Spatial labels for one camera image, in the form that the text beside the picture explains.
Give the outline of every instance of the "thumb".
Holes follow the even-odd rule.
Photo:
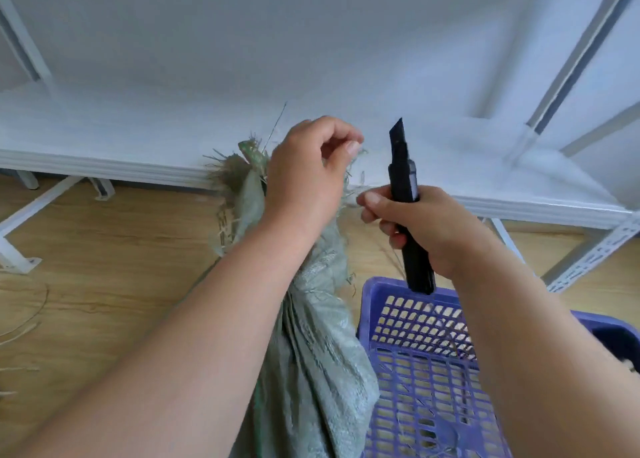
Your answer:
[[[360,151],[361,144],[357,141],[347,141],[342,143],[338,148],[333,150],[331,156],[327,160],[326,166],[329,170],[344,177],[344,173],[349,163],[356,157]]]
[[[380,219],[390,220],[406,227],[407,204],[394,202],[371,190],[364,193],[364,205]]]

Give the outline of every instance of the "forearm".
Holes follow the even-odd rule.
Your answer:
[[[313,236],[261,223],[22,456],[226,457]]]
[[[516,457],[640,455],[637,379],[529,268],[494,241],[452,282]]]

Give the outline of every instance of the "black utility knife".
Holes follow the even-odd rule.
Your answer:
[[[409,150],[404,139],[402,118],[389,131],[391,138],[391,196],[396,202],[418,202],[418,181],[415,176],[415,163],[409,159]],[[433,269],[429,262],[429,253],[409,234],[406,227],[398,225],[398,231],[406,235],[406,244],[402,249],[404,272],[409,289],[415,293],[430,295],[436,289]]]

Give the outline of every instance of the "hand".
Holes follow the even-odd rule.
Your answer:
[[[285,220],[315,240],[338,211],[345,171],[363,141],[334,117],[295,125],[271,155],[264,219]]]
[[[364,207],[362,220],[369,224],[380,220],[380,230],[389,236],[394,249],[402,249],[406,236],[396,223],[409,232],[429,253],[436,273],[452,279],[460,261],[468,254],[481,254],[495,243],[496,237],[471,212],[438,187],[418,187],[420,200],[405,204],[393,202],[391,189],[374,188],[361,193],[357,202]]]

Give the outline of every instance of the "right hand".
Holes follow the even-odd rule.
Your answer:
[[[487,251],[496,237],[443,189],[421,185],[418,190],[420,200],[410,204],[390,200],[389,185],[363,192],[356,200],[364,207],[361,218],[367,224],[381,219],[380,230],[389,236],[394,249],[406,244],[406,236],[398,232],[396,224],[409,229],[429,253],[433,270],[451,279],[469,253]]]

